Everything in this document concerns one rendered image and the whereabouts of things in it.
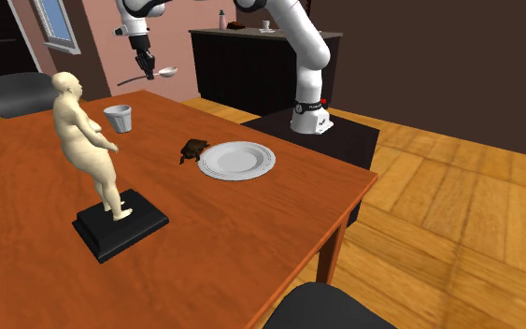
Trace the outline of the black sideboard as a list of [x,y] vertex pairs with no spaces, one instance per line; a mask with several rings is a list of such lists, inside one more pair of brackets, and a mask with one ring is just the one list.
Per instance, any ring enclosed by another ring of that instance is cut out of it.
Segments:
[[[190,34],[202,98],[259,116],[294,107],[296,54],[280,29],[199,29]],[[331,53],[321,72],[321,100],[329,100],[342,35],[320,35]]]

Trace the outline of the black robot stand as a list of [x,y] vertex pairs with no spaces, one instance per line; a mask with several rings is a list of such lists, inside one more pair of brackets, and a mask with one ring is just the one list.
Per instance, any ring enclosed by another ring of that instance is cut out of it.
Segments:
[[365,170],[371,169],[379,136],[378,129],[330,116],[334,126],[325,133],[304,135],[291,129],[291,117],[292,110],[285,109],[243,122],[243,125]]

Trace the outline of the white framed window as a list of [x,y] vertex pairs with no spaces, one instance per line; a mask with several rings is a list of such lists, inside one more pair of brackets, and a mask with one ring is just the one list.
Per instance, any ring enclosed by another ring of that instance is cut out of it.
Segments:
[[44,44],[53,50],[80,55],[63,0],[32,0],[45,31]]

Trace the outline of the cream human figure black base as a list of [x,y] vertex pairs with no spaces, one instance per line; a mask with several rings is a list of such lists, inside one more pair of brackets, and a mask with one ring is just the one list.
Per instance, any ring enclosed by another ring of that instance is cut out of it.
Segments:
[[90,175],[101,202],[81,210],[73,226],[93,256],[102,264],[169,223],[169,219],[139,192],[119,192],[109,153],[118,146],[102,134],[79,99],[83,88],[69,72],[52,76],[59,92],[53,103],[53,122],[61,150],[76,169]]

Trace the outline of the dark grey chair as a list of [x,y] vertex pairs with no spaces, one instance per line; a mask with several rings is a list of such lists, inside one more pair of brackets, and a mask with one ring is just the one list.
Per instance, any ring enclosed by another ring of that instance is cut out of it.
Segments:
[[397,329],[329,284],[307,282],[289,292],[263,329]]
[[23,72],[0,76],[0,117],[11,119],[50,110],[58,96],[47,74]]

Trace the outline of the brown wooden table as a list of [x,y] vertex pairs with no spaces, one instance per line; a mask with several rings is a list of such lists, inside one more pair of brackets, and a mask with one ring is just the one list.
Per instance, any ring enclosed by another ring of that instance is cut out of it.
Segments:
[[[105,123],[114,105],[132,108],[129,133]],[[64,158],[51,113],[0,121],[0,329],[250,329],[312,257],[330,280],[348,215],[377,178],[147,91],[84,107],[120,149],[118,187],[169,223],[99,264],[72,225],[99,198]],[[276,163],[213,179],[179,163],[192,138],[209,144],[202,153],[258,143]]]

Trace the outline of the white round plate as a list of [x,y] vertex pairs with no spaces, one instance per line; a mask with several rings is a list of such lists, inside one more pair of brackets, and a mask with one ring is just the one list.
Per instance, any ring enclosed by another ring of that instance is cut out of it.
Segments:
[[264,145],[232,141],[205,150],[198,167],[213,179],[242,181],[266,174],[274,167],[276,159],[276,155]]

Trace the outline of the dark brown turtle figure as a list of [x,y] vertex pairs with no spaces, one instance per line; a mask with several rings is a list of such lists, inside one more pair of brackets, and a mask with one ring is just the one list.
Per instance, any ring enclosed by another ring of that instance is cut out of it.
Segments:
[[180,164],[182,165],[186,159],[194,159],[196,162],[200,160],[200,154],[204,148],[209,147],[209,144],[205,140],[190,139],[187,141],[185,146],[181,149]]

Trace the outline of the silver spoon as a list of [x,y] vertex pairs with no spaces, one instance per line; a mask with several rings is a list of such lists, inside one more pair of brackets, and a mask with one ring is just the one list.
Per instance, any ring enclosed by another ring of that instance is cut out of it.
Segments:
[[[175,76],[177,71],[178,71],[178,68],[176,66],[168,66],[168,67],[165,67],[165,68],[163,68],[163,69],[161,69],[161,70],[159,70],[157,72],[153,72],[152,76],[154,78],[155,77],[171,78],[171,77]],[[139,80],[139,79],[147,79],[147,78],[148,78],[147,76],[139,76],[139,77],[135,77],[135,78],[126,79],[126,80],[124,80],[122,82],[119,82],[118,86],[130,83],[130,82],[133,82],[133,81],[136,81],[136,80]]]

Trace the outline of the white ribbed cup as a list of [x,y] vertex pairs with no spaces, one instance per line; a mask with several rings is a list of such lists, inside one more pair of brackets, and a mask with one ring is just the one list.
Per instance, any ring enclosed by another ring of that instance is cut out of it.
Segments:
[[128,105],[116,105],[104,109],[104,114],[118,134],[132,130],[132,108]]

